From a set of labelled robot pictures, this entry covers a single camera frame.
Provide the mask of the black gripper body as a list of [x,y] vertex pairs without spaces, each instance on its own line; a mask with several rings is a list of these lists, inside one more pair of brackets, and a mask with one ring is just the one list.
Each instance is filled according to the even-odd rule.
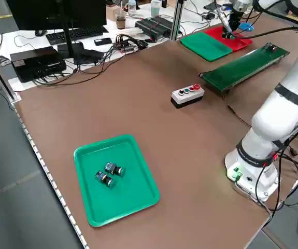
[[229,15],[229,27],[232,32],[236,31],[240,25],[243,12],[232,10]]

